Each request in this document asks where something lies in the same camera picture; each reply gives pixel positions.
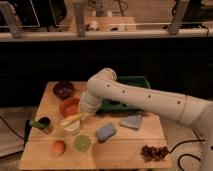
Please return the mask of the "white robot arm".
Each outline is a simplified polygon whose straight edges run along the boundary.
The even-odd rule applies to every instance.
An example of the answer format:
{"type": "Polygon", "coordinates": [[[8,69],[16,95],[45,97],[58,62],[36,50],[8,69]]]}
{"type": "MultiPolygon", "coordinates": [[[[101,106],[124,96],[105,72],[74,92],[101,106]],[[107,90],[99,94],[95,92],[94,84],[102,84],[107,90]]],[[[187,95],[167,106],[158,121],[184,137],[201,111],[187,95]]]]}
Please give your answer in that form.
{"type": "Polygon", "coordinates": [[[213,101],[122,84],[111,68],[89,78],[80,98],[80,110],[94,114],[104,99],[129,104],[197,130],[206,139],[199,171],[213,171],[213,101]]]}

